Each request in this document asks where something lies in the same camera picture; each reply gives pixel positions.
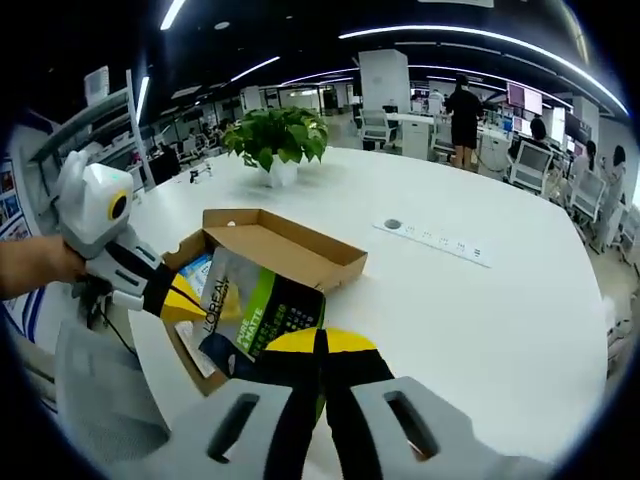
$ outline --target black shirt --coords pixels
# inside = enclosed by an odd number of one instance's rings
[[[469,90],[457,89],[444,102],[447,113],[453,112],[453,123],[476,124],[482,116],[482,102]]]

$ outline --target human hand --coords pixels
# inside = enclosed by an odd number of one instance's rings
[[[72,250],[62,235],[43,237],[49,268],[59,282],[73,283],[87,273],[86,261]]]

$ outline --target white chair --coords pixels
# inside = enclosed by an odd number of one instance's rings
[[[509,183],[540,195],[545,191],[547,171],[552,157],[553,152],[550,150],[523,140],[520,143],[518,156],[511,165]]]
[[[64,433],[98,465],[140,459],[169,438],[138,359],[72,321],[60,327],[55,386]]]
[[[395,140],[398,127],[391,127],[384,110],[362,110],[362,141],[389,143]]]
[[[640,243],[640,211],[636,206],[622,214],[620,219],[621,233],[619,241],[611,246],[616,246],[622,254],[622,260],[633,265],[637,260],[638,244]]]
[[[574,181],[568,207],[584,214],[591,223],[598,219],[600,202],[607,184],[591,170],[584,170]]]
[[[430,150],[436,155],[455,155],[456,153],[456,149],[451,143],[451,123],[443,117],[435,117]]]
[[[424,104],[418,100],[413,100],[411,102],[411,112],[417,113],[418,115],[422,115],[424,110]]]

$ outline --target green label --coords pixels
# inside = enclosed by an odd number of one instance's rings
[[[262,323],[262,317],[267,308],[269,298],[271,297],[275,277],[276,274],[271,270],[262,268],[260,270],[260,276],[258,277],[258,284],[256,288],[253,289],[253,292],[251,292],[247,311],[242,319],[242,324],[240,325],[240,330],[236,338],[238,346],[245,353],[249,353],[253,339]]]

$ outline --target computer monitor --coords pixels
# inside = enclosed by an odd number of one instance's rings
[[[512,107],[520,107],[531,113],[542,115],[542,95],[535,90],[508,83],[507,101]]]
[[[531,134],[531,122],[524,118],[513,117],[513,129],[522,135],[533,136]]]
[[[524,109],[542,115],[542,95],[528,88],[524,89]]]
[[[569,112],[565,114],[564,133],[583,145],[591,140],[591,127]]]
[[[524,108],[524,87],[508,83],[507,101],[509,102],[509,105]]]

